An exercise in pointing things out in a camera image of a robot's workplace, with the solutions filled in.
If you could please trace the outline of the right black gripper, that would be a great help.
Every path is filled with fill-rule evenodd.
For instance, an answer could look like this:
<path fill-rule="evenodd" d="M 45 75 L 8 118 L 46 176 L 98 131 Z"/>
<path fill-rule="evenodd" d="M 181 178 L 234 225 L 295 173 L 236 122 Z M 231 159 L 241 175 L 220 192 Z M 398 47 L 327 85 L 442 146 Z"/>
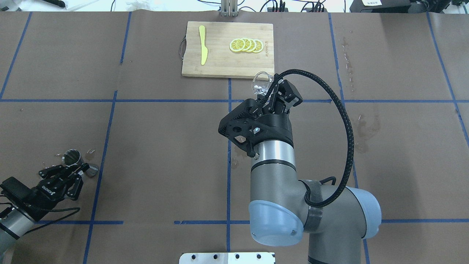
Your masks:
<path fill-rule="evenodd" d="M 292 125 L 289 118 L 289 112 L 283 113 L 283 104 L 285 110 L 290 110 L 291 107 L 298 106 L 303 102 L 303 97 L 300 95 L 298 89 L 288 80 L 283 80 L 280 87 L 273 89 L 269 98 L 268 104 L 262 109 L 261 117 L 256 121 L 260 123 L 260 131 L 256 136 L 261 140 L 280 140 L 292 147 L 293 134 Z"/>

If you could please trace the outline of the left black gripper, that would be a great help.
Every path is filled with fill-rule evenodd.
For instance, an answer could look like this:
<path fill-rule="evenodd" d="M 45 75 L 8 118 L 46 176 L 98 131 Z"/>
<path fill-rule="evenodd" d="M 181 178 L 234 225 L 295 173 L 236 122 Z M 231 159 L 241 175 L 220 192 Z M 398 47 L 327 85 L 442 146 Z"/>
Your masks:
<path fill-rule="evenodd" d="M 51 180 L 41 181 L 35 187 L 26 187 L 26 211 L 28 213 L 49 213 L 59 212 L 56 208 L 59 202 L 65 199 L 76 201 L 83 187 L 82 175 L 89 169 L 89 164 L 82 165 L 56 165 L 50 168 L 42 169 L 38 175 L 42 179 L 48 179 L 55 176 L 66 179 L 73 175 L 72 184 L 59 180 L 54 182 Z"/>

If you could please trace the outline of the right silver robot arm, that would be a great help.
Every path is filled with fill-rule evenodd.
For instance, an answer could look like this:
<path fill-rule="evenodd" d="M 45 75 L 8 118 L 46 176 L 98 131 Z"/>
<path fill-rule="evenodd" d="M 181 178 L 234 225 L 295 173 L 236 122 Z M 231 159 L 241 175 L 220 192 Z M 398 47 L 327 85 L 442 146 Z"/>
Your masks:
<path fill-rule="evenodd" d="M 255 140 L 248 210 L 260 244 L 291 246 L 308 233 L 310 264 L 359 264 L 361 242 L 375 236 L 382 221 L 370 192 L 298 179 L 294 148 L 278 136 Z"/>

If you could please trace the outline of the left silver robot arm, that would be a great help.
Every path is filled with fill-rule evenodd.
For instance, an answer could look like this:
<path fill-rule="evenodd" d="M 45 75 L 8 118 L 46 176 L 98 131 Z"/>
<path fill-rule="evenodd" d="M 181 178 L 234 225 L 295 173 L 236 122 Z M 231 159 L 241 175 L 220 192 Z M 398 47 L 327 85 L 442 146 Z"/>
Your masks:
<path fill-rule="evenodd" d="M 65 199 L 77 200 L 84 184 L 82 175 L 90 169 L 88 163 L 55 165 L 38 172 L 41 180 L 35 187 L 27 187 L 15 177 L 1 183 L 1 196 L 7 199 L 7 208 L 1 212 L 1 255 L 20 237 L 37 230 L 34 227 L 49 213 L 66 212 L 70 217 L 79 207 L 57 209 Z"/>

